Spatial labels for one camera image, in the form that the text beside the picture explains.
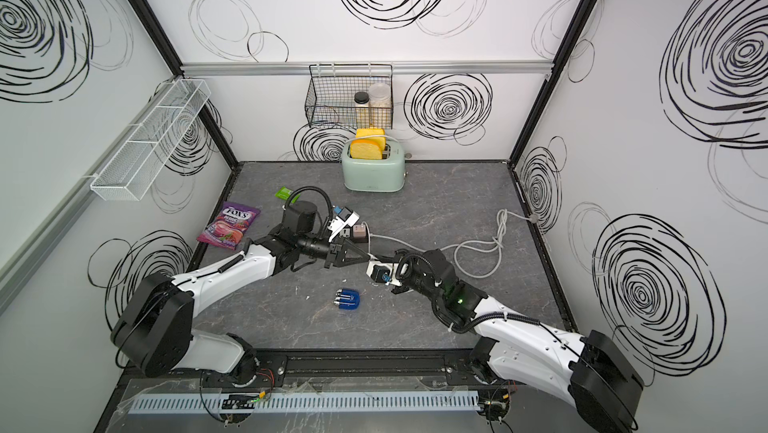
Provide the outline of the blue electric shaver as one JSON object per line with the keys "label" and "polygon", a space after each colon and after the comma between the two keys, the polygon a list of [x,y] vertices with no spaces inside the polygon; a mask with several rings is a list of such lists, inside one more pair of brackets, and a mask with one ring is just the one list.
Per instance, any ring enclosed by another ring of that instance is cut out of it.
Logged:
{"label": "blue electric shaver", "polygon": [[356,310],[360,305],[360,293],[342,288],[336,291],[334,304],[341,310]]}

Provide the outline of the pink USB charger adapter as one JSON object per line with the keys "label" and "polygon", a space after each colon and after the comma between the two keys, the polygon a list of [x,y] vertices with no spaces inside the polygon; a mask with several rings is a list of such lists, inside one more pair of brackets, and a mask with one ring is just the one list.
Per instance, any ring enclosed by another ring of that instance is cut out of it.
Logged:
{"label": "pink USB charger adapter", "polygon": [[355,243],[369,241],[369,229],[366,224],[355,224],[351,227],[350,239]]}

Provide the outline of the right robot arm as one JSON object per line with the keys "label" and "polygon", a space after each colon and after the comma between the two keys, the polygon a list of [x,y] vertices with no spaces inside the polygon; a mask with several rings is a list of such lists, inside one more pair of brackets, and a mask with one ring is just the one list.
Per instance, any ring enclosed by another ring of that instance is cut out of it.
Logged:
{"label": "right robot arm", "polygon": [[515,311],[460,279],[439,250],[373,257],[366,273],[395,294],[423,295],[449,331],[476,334],[473,368],[478,379],[532,386],[574,407],[598,432],[638,430],[644,383],[610,336],[557,329]]}

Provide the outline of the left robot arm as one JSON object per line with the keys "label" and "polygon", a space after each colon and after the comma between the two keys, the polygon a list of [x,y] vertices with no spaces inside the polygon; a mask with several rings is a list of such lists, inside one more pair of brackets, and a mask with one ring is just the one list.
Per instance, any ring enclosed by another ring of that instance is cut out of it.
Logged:
{"label": "left robot arm", "polygon": [[280,223],[266,235],[246,240],[241,251],[191,272],[153,273],[142,279],[111,331],[118,356],[148,378],[195,370],[217,373],[237,388],[250,385],[260,373],[252,346],[235,334],[197,330],[194,320],[250,284],[299,270],[302,256],[326,268],[369,262],[371,254],[351,238],[358,214],[336,209],[327,193],[321,196],[328,212],[323,221],[317,221],[314,203],[291,193]]}

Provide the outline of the black power strip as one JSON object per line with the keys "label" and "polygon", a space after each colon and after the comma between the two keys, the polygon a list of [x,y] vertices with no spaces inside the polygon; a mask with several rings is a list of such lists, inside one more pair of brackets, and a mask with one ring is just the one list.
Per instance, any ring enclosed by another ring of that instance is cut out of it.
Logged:
{"label": "black power strip", "polygon": [[369,229],[364,224],[345,226],[338,233],[338,237],[353,243],[368,243],[370,241]]}

